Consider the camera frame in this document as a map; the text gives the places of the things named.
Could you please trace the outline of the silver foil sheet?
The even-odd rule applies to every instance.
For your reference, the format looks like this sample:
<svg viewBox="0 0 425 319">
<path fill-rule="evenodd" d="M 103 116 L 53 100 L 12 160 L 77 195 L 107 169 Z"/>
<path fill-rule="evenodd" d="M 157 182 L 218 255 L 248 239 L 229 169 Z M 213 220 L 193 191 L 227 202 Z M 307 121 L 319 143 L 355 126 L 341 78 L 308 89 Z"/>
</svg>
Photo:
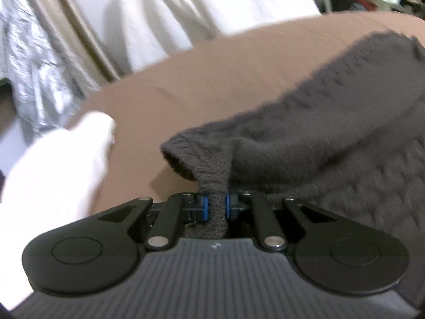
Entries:
<svg viewBox="0 0 425 319">
<path fill-rule="evenodd" d="M 29 142 L 64 126 L 105 82 L 58 0 L 1 0 L 1 79 Z"/>
</svg>

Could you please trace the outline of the brown table cloth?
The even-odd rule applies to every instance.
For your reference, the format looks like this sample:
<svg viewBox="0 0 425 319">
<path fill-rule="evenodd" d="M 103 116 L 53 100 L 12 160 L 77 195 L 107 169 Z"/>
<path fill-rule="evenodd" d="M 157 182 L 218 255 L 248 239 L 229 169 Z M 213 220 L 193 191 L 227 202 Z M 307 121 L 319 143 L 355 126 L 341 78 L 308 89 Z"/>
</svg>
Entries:
<svg viewBox="0 0 425 319">
<path fill-rule="evenodd" d="M 194 192 L 161 155 L 161 143 L 187 128 L 223 120 L 291 91 L 352 43 L 373 32 L 424 39 L 424 21 L 395 12 L 347 12 L 298 19 L 221 37 L 104 86 L 81 111 L 116 124 L 108 174 L 91 213 L 136 197 L 157 201 Z"/>
</svg>

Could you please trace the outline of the white garment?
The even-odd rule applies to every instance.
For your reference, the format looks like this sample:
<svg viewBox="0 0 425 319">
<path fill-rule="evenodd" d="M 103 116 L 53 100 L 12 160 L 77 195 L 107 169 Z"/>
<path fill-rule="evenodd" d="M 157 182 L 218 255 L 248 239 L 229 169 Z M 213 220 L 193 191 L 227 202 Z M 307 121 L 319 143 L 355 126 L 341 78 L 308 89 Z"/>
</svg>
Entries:
<svg viewBox="0 0 425 319">
<path fill-rule="evenodd" d="M 7 310 L 32 293 L 22 267 L 35 237 L 88 216 L 107 174 L 115 121 L 86 113 L 72 128 L 37 139 L 14 164 L 1 192 L 1 304 Z"/>
</svg>

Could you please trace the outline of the dark grey knitted sweater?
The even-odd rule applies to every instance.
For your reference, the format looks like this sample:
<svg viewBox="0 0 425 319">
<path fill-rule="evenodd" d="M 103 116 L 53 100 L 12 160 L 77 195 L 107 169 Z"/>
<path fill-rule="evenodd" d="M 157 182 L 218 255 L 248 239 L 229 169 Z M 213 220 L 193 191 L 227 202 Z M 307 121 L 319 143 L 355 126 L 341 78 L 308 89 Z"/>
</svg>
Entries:
<svg viewBox="0 0 425 319">
<path fill-rule="evenodd" d="M 161 145 L 195 181 L 212 219 L 194 236 L 225 234 L 229 189 L 287 196 L 401 240 L 412 260 L 398 293 L 424 307 L 424 46 L 375 33 L 292 93 L 177 133 Z"/>
</svg>

